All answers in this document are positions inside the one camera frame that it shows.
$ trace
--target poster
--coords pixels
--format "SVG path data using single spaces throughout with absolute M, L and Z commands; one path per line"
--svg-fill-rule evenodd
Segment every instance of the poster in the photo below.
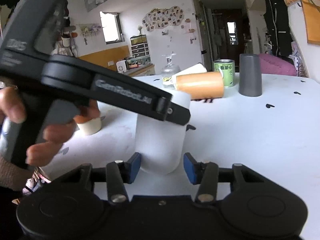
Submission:
M 184 19 L 183 10 L 178 6 L 170 9 L 154 9 L 142 19 L 142 25 L 148 32 L 163 29 L 169 25 L 178 26 Z

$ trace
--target wooden counter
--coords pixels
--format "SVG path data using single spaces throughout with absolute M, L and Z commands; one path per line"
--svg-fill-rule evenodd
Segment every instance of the wooden counter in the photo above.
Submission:
M 155 65 L 154 64 L 129 69 L 128 71 L 124 72 L 124 75 L 129 76 L 129 77 L 150 76 L 150 75 L 155 75 L 155 74 L 156 74 L 156 72 L 155 72 Z

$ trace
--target orange cylinder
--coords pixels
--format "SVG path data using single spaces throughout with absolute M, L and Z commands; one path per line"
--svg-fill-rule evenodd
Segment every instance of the orange cylinder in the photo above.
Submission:
M 177 76 L 176 89 L 191 95 L 191 99 L 222 98 L 223 78 L 220 72 Z

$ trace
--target green tin can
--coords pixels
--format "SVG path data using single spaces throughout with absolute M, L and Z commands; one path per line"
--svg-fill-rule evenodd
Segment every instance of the green tin can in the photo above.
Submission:
M 218 59 L 213 62 L 214 71 L 219 71 L 223 76 L 224 87 L 235 85 L 235 61 L 231 59 Z

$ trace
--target window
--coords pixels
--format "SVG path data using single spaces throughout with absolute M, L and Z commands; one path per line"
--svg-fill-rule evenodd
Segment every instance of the window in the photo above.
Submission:
M 236 33 L 236 23 L 235 22 L 228 22 L 228 32 L 230 38 L 230 45 L 238 45 L 238 37 Z
M 106 44 L 123 42 L 123 35 L 118 13 L 100 12 L 102 30 Z

